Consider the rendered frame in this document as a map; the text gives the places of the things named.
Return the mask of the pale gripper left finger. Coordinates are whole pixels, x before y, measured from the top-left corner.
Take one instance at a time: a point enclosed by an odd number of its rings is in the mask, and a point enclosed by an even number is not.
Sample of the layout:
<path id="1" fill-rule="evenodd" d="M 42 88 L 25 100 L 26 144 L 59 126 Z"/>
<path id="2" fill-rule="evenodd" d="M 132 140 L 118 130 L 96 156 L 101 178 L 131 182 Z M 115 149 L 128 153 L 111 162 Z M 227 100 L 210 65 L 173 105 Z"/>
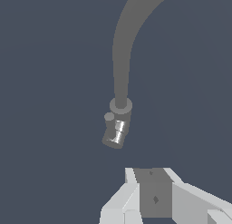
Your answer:
<path id="1" fill-rule="evenodd" d="M 143 224 L 154 217 L 154 169 L 126 168 L 125 183 L 102 207 L 99 224 Z"/>

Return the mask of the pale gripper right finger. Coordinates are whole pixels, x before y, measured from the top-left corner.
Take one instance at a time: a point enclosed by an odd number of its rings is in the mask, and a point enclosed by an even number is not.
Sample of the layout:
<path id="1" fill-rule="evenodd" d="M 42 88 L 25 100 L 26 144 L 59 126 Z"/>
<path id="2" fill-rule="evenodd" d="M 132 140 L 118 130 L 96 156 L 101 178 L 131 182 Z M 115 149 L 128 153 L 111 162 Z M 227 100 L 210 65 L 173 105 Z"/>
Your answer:
<path id="1" fill-rule="evenodd" d="M 232 224 L 232 204 L 189 183 L 171 168 L 154 168 L 153 218 L 170 218 L 176 224 Z"/>

